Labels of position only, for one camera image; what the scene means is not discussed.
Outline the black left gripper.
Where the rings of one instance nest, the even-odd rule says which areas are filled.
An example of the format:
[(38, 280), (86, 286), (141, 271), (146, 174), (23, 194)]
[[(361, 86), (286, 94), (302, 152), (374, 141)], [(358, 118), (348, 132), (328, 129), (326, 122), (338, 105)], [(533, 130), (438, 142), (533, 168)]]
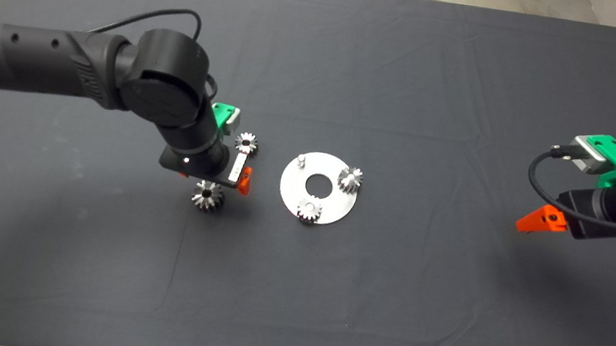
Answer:
[(197, 178), (233, 190), (237, 188), (242, 196), (248, 197), (253, 169), (245, 167), (247, 158), (248, 155), (226, 145), (218, 135), (211, 146), (194, 153), (183, 153), (166, 146), (159, 157), (159, 164), (184, 178)]

